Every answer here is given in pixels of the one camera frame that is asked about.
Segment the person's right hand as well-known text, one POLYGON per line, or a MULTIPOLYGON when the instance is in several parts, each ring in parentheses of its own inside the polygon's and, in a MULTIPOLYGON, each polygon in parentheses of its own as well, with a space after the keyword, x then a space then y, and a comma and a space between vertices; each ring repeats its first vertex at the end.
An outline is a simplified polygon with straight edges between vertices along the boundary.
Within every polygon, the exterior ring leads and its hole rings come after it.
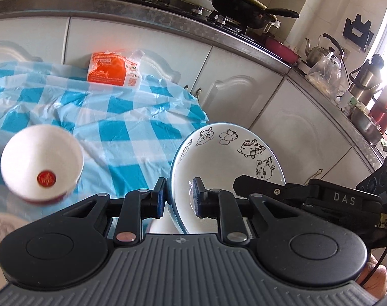
POLYGON ((365 264, 356 282, 375 298, 382 299, 387 293, 387 269, 373 255, 370 255, 370 260, 365 264), (373 275, 366 283, 362 284, 362 281, 373 269, 375 269, 373 275))

